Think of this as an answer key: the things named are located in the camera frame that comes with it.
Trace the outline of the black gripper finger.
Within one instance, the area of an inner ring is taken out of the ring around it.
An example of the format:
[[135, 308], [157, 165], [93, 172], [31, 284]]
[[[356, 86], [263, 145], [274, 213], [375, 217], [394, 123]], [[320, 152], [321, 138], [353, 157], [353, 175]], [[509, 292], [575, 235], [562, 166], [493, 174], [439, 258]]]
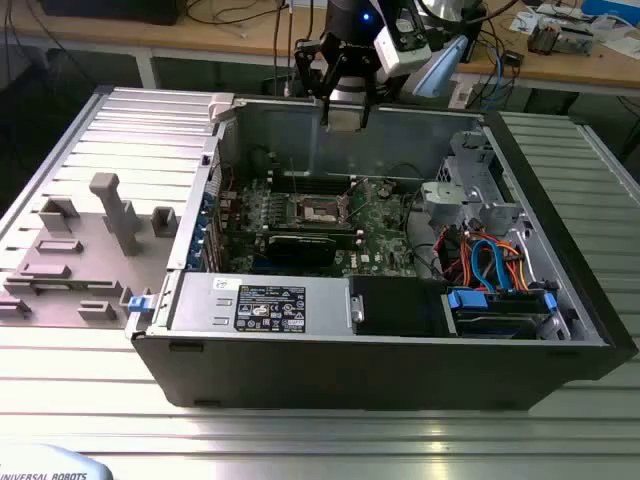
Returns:
[[[326, 62], [324, 74], [320, 74], [312, 67], [318, 55]], [[330, 96], [340, 79], [341, 41], [337, 37], [297, 40], [294, 59], [304, 90], [322, 103], [321, 125], [327, 126]]]
[[348, 48], [344, 53], [345, 76], [358, 78], [363, 83], [364, 100], [360, 118], [360, 127], [368, 124], [369, 115], [377, 103], [376, 72], [379, 60], [373, 48]]

